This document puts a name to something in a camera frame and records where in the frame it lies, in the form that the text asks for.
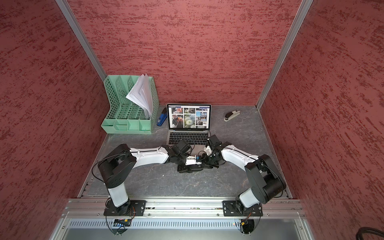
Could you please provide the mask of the black wireless mouse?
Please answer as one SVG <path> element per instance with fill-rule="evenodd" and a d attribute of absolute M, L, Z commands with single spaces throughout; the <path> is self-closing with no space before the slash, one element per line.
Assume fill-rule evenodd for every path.
<path fill-rule="evenodd" d="M 203 170 L 203 167 L 201 165 L 188 165 L 188 166 L 179 165 L 177 168 L 177 171 L 179 173 L 193 173 L 193 172 L 200 172 L 202 170 Z"/>

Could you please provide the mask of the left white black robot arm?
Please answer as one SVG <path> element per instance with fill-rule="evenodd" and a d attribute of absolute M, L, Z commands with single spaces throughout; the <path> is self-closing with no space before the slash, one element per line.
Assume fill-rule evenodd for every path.
<path fill-rule="evenodd" d="M 125 181 L 134 168 L 167 163 L 184 166 L 192 150 L 193 147 L 185 140 L 172 146 L 162 145 L 151 149 L 131 149 L 126 144 L 116 147 L 96 163 L 110 196 L 104 215 L 109 217 L 136 214 L 125 186 Z"/>

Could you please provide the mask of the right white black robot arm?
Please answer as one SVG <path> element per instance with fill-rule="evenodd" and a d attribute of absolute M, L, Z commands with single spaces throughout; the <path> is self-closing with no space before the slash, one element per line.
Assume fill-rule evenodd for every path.
<path fill-rule="evenodd" d="M 229 142 L 222 143 L 215 135 L 208 138 L 205 150 L 205 166 L 218 167 L 219 163 L 224 161 L 245 171 L 250 188 L 236 197 L 235 209 L 239 214 L 245 214 L 252 207 L 266 204 L 283 193 L 287 187 L 277 166 L 268 155 L 251 155 Z"/>

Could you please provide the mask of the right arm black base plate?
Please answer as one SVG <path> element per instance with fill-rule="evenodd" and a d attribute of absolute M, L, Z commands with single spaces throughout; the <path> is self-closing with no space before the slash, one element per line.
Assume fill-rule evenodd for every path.
<path fill-rule="evenodd" d="M 262 204 L 245 207 L 240 200 L 223 201 L 223 212 L 225 217 L 262 217 Z"/>

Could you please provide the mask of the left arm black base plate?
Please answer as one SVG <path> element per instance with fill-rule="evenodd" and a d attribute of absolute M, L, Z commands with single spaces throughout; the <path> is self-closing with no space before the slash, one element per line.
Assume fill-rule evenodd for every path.
<path fill-rule="evenodd" d="M 143 216 L 146 208 L 144 200 L 129 200 L 127 203 L 116 207 L 111 199 L 107 199 L 104 216 L 106 217 L 136 217 Z"/>

